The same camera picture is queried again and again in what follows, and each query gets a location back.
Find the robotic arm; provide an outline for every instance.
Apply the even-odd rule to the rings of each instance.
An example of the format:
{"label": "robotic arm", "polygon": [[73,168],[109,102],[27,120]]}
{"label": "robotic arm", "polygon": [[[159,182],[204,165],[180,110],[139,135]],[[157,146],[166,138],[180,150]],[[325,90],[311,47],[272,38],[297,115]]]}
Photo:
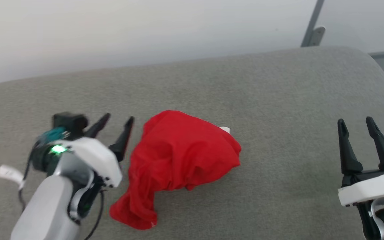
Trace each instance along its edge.
{"label": "robotic arm", "polygon": [[348,140],[349,132],[343,119],[338,120],[340,163],[343,173],[339,199],[343,206],[356,206],[367,240],[384,240],[384,136],[371,117],[367,128],[380,159],[379,170],[363,171]]}
{"label": "robotic arm", "polygon": [[[20,184],[19,199],[23,213],[16,223],[11,240],[76,240],[81,220],[87,217],[100,193],[103,210],[103,187],[117,187],[122,180],[118,162],[122,161],[133,127],[130,117],[116,142],[106,147],[95,137],[110,114],[105,114],[87,131],[82,114],[68,112],[53,116],[53,129],[40,136],[28,159],[25,175],[8,166],[0,167],[0,177]],[[21,189],[32,163],[47,173],[29,203],[23,201]]]}

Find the gray fabric surface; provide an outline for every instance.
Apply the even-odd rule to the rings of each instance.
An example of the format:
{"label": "gray fabric surface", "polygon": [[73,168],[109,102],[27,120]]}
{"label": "gray fabric surface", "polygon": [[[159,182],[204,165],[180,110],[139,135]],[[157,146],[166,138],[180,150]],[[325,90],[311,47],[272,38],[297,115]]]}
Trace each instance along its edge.
{"label": "gray fabric surface", "polygon": [[[158,225],[138,231],[112,220],[111,203],[128,181],[106,193],[92,239],[362,239],[355,208],[340,206],[337,119],[344,118],[366,169],[378,158],[365,117],[384,133],[384,73],[367,54],[343,47],[165,65],[95,70],[0,84],[0,165],[23,170],[35,137],[61,111],[112,119],[99,139],[112,143],[128,116],[137,118],[128,156],[143,123],[166,109],[231,128],[241,166],[193,191],[156,194]],[[122,162],[127,174],[129,161]],[[45,174],[32,171],[25,198]],[[98,207],[83,224],[94,224]],[[0,240],[20,215],[17,187],[0,179]]]}

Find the metal bracket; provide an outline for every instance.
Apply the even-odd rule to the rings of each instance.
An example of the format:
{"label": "metal bracket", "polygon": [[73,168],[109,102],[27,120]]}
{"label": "metal bracket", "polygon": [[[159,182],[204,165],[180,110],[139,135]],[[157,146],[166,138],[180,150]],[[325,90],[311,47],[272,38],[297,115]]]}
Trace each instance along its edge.
{"label": "metal bracket", "polygon": [[319,46],[321,43],[321,40],[323,39],[325,33],[325,27],[320,26],[314,29],[311,35],[311,40],[308,43],[308,46]]}

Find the glowing green led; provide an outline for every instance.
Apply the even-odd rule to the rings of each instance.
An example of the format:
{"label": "glowing green led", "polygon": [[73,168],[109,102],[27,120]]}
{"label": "glowing green led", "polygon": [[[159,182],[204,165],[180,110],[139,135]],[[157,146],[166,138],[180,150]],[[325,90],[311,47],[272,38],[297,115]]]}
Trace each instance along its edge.
{"label": "glowing green led", "polygon": [[63,146],[60,146],[60,145],[55,145],[54,147],[51,148],[51,151],[55,154],[62,153],[66,150],[67,150],[66,148],[64,148]]}

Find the white cable tag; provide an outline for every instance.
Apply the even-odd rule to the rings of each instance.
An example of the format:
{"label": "white cable tag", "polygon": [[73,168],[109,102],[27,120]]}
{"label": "white cable tag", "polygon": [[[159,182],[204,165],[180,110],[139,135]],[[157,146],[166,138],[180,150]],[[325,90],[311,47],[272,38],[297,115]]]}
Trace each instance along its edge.
{"label": "white cable tag", "polygon": [[25,182],[23,181],[23,174],[14,167],[10,167],[7,165],[1,165],[0,178],[17,183],[19,185],[19,190],[22,189],[23,185],[25,184]]}

